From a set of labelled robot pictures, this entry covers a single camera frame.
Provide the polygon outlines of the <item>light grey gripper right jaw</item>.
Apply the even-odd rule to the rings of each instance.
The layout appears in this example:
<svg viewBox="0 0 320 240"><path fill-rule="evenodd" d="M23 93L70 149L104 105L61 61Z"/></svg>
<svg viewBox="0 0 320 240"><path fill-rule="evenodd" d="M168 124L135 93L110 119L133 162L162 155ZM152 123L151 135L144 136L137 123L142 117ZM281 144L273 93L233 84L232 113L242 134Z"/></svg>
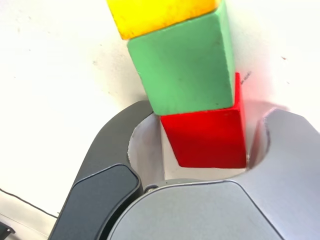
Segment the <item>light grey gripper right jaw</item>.
<svg viewBox="0 0 320 240"><path fill-rule="evenodd" d="M131 203L110 240L317 240L320 134L271 109L255 130L249 169L213 181L163 185Z"/></svg>

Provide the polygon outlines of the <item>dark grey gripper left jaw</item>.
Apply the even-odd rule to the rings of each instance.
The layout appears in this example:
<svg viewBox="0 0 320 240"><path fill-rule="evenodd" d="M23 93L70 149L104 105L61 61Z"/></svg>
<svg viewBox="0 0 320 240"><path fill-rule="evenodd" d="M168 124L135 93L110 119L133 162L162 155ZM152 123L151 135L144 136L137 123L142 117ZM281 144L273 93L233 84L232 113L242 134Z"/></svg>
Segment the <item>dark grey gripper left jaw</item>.
<svg viewBox="0 0 320 240"><path fill-rule="evenodd" d="M107 239L123 211L163 179L160 121L147 100L138 101L96 135L49 238Z"/></svg>

